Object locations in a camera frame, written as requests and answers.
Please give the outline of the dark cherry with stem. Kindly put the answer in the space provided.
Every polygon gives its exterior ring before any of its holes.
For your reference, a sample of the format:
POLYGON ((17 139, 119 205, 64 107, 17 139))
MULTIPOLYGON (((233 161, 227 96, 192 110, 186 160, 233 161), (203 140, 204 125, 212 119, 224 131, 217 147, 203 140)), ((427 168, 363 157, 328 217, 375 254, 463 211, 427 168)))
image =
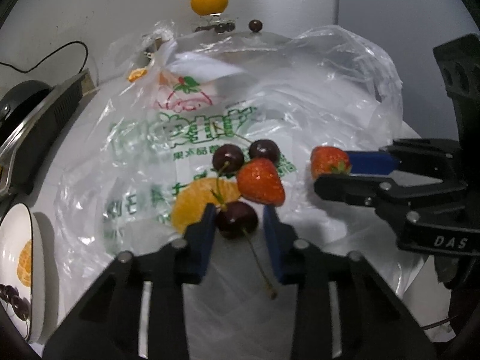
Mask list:
POLYGON ((222 194, 220 177, 229 167, 230 162, 225 161, 221 168, 217 171, 216 190, 211 190, 211 194, 220 204, 215 218, 216 228, 227 240, 233 241, 239 239, 240 237, 244 237, 247 240, 250 252, 255 259, 256 267, 258 268, 259 273, 264 281, 268 297, 271 300, 274 300, 277 298, 278 292, 266 275, 251 242, 251 233, 253 233, 259 226, 258 215, 247 203, 240 201, 227 202, 222 194))

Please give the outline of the orange segment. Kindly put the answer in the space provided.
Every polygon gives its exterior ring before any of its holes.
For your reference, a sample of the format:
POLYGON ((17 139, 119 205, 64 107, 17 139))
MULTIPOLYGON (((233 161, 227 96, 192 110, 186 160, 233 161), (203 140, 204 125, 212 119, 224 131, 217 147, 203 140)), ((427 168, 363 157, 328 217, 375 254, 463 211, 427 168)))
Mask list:
POLYGON ((188 226, 202 219, 206 205, 216 207, 239 200, 241 194, 235 182, 217 177, 192 181, 176 197, 171 213, 171 223, 183 234, 188 226))
POLYGON ((16 275, 27 288, 32 285, 32 240, 28 240, 20 252, 16 275))

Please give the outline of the red strawberry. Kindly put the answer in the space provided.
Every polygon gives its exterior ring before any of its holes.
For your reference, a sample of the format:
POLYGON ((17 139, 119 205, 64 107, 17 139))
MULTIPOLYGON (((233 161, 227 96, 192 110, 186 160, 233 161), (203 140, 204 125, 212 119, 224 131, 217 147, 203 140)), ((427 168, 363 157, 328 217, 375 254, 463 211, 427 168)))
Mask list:
POLYGON ((286 193, 275 165, 267 158, 254 158, 236 175, 242 197, 263 205, 282 206, 286 193))
POLYGON ((352 169, 347 152, 333 146, 315 147, 312 150, 310 162, 313 180, 324 174, 347 175, 352 169))

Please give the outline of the white round plate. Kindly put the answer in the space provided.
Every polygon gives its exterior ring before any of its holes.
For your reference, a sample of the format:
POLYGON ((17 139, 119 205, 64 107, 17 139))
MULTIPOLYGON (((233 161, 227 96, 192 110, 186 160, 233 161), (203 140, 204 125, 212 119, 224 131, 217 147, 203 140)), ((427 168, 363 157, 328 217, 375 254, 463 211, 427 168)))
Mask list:
POLYGON ((45 317, 45 261, 35 216, 17 203, 1 221, 1 309, 14 331, 38 341, 45 317))

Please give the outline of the grey refrigerator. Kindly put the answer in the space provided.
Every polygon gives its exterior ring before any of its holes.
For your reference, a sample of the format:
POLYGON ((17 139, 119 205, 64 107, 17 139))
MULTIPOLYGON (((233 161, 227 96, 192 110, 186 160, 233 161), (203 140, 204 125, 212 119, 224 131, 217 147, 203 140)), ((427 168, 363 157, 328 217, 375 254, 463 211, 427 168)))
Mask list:
POLYGON ((403 118, 421 137, 458 137, 434 47, 479 28, 461 0, 339 0, 340 26, 382 47, 403 83, 403 118))

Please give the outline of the printed clear plastic bag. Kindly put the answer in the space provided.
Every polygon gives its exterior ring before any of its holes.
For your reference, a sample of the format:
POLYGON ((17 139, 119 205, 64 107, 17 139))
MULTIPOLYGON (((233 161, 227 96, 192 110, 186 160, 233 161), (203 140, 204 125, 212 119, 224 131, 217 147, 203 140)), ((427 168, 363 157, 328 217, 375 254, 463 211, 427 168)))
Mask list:
POLYGON ((264 208, 298 237, 341 257, 362 254, 401 300, 421 260, 397 249, 388 224, 369 207, 324 202, 314 193, 316 146, 375 151, 413 137, 403 120, 401 81, 379 46, 341 27, 315 28, 279 46, 174 37, 148 73, 98 94, 71 140, 55 205, 55 252, 71 309, 122 251, 158 251, 184 236, 171 223, 177 195, 217 177, 212 156, 274 141, 286 200, 263 205, 250 240, 277 290, 271 300, 244 237, 215 226, 206 275, 182 286, 188 359, 292 359, 296 285, 278 282, 264 236, 264 208))

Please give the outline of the induction cooker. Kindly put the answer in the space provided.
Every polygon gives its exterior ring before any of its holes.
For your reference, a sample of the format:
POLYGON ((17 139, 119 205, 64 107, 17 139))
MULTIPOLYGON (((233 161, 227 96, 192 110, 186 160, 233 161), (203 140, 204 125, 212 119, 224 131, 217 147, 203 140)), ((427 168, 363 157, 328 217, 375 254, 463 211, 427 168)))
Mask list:
POLYGON ((84 96, 84 83, 92 83, 87 70, 59 85, 50 86, 52 91, 1 143, 2 200, 32 192, 44 158, 84 96))

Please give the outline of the glass fruit container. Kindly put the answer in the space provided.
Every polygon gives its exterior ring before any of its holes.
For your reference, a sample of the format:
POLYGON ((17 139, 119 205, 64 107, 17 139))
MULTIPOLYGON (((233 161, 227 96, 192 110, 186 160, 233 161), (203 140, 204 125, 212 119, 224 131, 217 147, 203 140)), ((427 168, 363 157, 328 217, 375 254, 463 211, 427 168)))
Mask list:
POLYGON ((230 19, 223 14, 212 14, 209 16, 199 16, 196 21, 191 24, 192 31, 213 31, 217 34, 232 33, 236 29, 234 19, 230 19))

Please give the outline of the small steel lidded pot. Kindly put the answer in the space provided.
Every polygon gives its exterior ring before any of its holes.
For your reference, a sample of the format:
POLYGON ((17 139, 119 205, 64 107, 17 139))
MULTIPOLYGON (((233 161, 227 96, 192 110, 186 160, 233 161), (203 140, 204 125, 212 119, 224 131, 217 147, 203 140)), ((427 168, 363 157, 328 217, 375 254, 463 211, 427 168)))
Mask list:
MULTIPOLYGON (((190 22, 191 33, 194 33, 191 28, 191 24, 194 21, 195 20, 190 22)), ((253 47, 258 47, 260 45, 273 47, 286 44, 290 41, 289 37, 266 31, 264 24, 259 19, 252 19, 246 25, 238 24, 236 20, 235 23, 236 29, 232 33, 217 34, 213 31, 201 31, 195 33, 199 33, 199 39, 202 42, 235 41, 253 47)))

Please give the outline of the whole orange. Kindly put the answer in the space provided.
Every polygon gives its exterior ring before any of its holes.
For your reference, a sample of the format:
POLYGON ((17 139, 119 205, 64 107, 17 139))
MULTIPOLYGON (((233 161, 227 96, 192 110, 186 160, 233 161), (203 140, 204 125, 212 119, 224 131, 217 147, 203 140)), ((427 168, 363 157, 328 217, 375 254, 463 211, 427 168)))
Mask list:
POLYGON ((190 7, 199 16, 221 14, 225 11, 229 0, 190 0, 190 7))

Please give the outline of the black wok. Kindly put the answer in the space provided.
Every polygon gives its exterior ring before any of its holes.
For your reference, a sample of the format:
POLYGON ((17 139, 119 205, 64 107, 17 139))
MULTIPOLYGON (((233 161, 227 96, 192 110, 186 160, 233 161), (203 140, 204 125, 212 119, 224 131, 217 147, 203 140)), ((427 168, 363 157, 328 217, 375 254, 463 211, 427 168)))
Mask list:
POLYGON ((1 143, 11 135, 52 89, 40 80, 27 80, 11 88, 5 94, 1 99, 1 143))

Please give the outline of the peeled orange half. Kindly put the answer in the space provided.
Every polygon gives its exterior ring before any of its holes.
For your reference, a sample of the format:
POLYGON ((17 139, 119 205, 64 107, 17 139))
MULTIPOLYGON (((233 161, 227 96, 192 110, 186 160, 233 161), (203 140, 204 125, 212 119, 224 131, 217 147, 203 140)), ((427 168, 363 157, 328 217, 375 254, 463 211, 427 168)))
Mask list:
POLYGON ((144 77, 147 73, 148 69, 146 67, 135 68, 128 74, 127 79, 129 82, 134 82, 144 77))

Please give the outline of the small crumpled plastic bag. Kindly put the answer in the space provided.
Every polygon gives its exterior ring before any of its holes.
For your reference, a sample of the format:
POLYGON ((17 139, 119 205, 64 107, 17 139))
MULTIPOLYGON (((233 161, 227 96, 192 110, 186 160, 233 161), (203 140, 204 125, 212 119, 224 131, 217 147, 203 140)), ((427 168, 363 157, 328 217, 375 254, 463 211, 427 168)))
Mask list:
POLYGON ((150 28, 129 33, 112 42, 106 61, 114 68, 144 68, 151 63, 162 44, 173 39, 176 33, 176 24, 172 20, 161 20, 150 28))

